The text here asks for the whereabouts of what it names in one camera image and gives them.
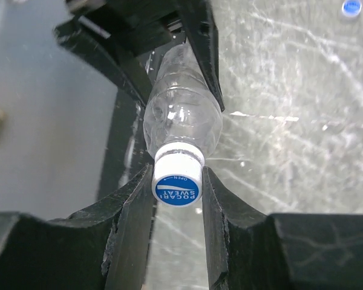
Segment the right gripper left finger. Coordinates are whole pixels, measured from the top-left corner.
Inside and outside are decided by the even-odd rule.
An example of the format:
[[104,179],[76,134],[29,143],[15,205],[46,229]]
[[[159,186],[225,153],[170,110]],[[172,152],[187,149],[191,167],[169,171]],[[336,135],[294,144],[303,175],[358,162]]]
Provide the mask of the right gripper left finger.
[[154,197],[152,166],[66,219],[0,212],[0,289],[140,289]]

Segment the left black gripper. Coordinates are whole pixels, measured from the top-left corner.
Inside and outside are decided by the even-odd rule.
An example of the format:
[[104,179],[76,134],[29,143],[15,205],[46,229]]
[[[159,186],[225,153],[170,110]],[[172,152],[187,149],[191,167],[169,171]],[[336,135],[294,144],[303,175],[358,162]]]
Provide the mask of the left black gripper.
[[148,104],[152,84],[146,69],[133,55],[170,43],[172,32],[181,29],[183,24],[205,82],[224,111],[219,81],[219,36],[211,1],[72,0],[65,3],[72,15],[84,17],[96,28],[72,18],[54,28],[57,44],[92,66],[143,107]]

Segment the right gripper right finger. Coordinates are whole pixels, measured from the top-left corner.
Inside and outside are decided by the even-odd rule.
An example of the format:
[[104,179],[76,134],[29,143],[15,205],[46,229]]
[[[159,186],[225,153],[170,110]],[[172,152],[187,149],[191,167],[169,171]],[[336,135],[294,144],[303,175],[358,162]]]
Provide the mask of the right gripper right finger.
[[265,215],[203,170],[211,289],[363,289],[363,215]]

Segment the white blue bottle cap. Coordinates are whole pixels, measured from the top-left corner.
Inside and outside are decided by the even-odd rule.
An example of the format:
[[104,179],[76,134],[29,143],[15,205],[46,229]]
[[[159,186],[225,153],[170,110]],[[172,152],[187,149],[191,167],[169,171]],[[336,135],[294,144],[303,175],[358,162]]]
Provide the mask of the white blue bottle cap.
[[360,0],[345,0],[342,3],[341,13],[348,19],[357,18],[362,10],[362,2]]
[[189,143],[165,144],[155,155],[152,194],[159,202],[187,207],[202,195],[204,155]]

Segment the clear bottle white cap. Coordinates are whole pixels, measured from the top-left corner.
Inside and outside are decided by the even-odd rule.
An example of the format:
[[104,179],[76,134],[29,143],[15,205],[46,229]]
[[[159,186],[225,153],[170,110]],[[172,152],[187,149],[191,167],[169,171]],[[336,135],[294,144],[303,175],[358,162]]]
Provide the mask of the clear bottle white cap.
[[213,154],[223,128],[218,102],[210,92],[188,43],[171,48],[163,57],[146,105],[143,132],[149,154],[171,142]]

